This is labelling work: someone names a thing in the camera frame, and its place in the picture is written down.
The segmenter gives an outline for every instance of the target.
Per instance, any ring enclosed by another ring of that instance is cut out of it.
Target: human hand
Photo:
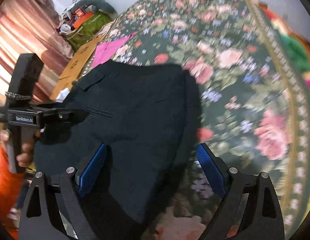
[[[40,130],[35,132],[35,137],[40,136]],[[0,142],[1,146],[5,152],[7,152],[7,141],[9,140],[10,133],[7,130],[1,130],[0,132]],[[20,167],[27,167],[32,163],[33,160],[33,149],[35,145],[35,139],[31,138],[30,140],[22,142],[23,153],[17,156],[18,165]]]

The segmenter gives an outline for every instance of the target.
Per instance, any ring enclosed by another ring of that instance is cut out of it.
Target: blue gripper pad
[[[84,197],[93,188],[95,181],[107,157],[107,146],[102,144],[79,179],[79,197]]]
[[[228,183],[228,167],[221,158],[215,157],[206,144],[202,143],[197,146],[196,156],[213,192],[223,198],[227,193],[225,186]]]

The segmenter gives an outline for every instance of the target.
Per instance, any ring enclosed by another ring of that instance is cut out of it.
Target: white cloth
[[[65,88],[64,90],[61,90],[58,96],[56,97],[55,101],[60,102],[60,103],[63,102],[69,93],[70,93],[69,88]]]

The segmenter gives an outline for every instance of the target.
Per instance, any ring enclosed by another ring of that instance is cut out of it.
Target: floral bedspread
[[[113,60],[190,71],[202,100],[199,141],[244,173],[269,173],[290,237],[310,197],[310,93],[264,12],[251,0],[139,0],[106,41],[131,33]],[[171,205],[142,239],[198,239],[219,203],[193,152]]]

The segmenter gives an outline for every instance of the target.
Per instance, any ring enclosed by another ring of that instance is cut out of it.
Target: black clothing
[[[78,124],[46,127],[35,146],[37,170],[61,174],[108,145],[83,210],[102,239],[136,240],[167,206],[196,144],[200,100],[194,78],[178,65],[109,60],[83,77],[62,105],[89,115]]]

